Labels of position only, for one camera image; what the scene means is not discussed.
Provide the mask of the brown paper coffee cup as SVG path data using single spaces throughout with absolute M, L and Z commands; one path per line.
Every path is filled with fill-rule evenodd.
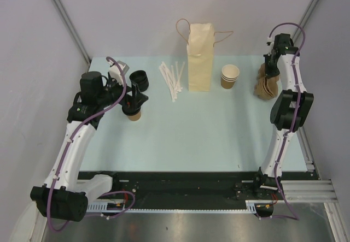
M 134 115 L 129 115 L 128 119 L 130 121 L 138 121 L 141 118 L 141 111 L 139 111 L 138 113 L 134 114 Z

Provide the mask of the tan paper bag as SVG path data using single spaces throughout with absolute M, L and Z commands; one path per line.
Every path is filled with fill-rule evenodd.
M 212 23 L 189 23 L 186 38 L 188 56 L 188 88 L 194 92 L 209 92 L 211 89 L 214 46 L 220 43 L 215 39 L 218 33 Z

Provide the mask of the black plastic cup lid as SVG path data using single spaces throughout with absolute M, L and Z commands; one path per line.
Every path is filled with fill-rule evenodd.
M 140 112 L 141 108 L 128 108 L 128 107 L 122 107 L 122 112 L 126 116 L 134 116 L 137 115 Z

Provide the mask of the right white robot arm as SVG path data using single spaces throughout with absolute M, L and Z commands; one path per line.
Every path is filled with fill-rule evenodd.
M 280 185 L 282 163 L 295 132 L 304 125 L 314 101 L 301 78 L 300 50 L 289 34 L 281 33 L 267 42 L 270 51 L 258 70 L 254 93 L 263 100 L 275 100 L 271 109 L 272 138 L 267 156 L 259 167 L 252 192 L 265 199 Z

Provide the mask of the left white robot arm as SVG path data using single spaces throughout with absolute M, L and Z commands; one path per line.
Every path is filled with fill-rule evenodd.
M 80 78 L 80 91 L 75 95 L 68 111 L 66 135 L 60 153 L 41 186 L 34 186 L 30 198 L 42 216 L 79 222 L 86 214 L 88 203 L 103 194 L 115 198 L 121 185 L 110 173 L 100 172 L 81 186 L 77 185 L 83 157 L 90 140 L 97 131 L 103 110 L 114 103 L 122 106 L 129 117 L 139 117 L 141 106 L 148 100 L 144 95 L 149 87 L 146 72 L 138 70 L 130 76 L 131 85 L 112 73 L 84 73 Z

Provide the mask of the brown pulp cup carriers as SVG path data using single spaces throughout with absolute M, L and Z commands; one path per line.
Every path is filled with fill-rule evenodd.
M 263 63 L 258 70 L 254 94 L 262 100 L 271 100 L 278 95 L 278 82 L 279 75 L 267 78 L 265 75 L 265 64 Z

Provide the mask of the stack of black lids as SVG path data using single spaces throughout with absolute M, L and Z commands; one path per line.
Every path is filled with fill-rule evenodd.
M 137 70 L 130 74 L 129 79 L 138 85 L 141 92 L 145 92 L 149 87 L 147 74 L 144 70 Z

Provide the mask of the stack of paper cups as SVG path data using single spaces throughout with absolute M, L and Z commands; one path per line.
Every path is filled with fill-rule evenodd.
M 221 69 L 221 86 L 224 89 L 231 89 L 240 75 L 240 70 L 233 64 L 227 64 Z

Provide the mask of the pile of white straws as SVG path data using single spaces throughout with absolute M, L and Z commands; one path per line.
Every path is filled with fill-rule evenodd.
M 178 93 L 181 93 L 183 90 L 181 78 L 184 67 L 185 62 L 179 67 L 178 61 L 175 62 L 175 66 L 171 65 L 168 67 L 164 61 L 159 65 L 159 71 L 170 91 L 172 102 L 176 101 Z

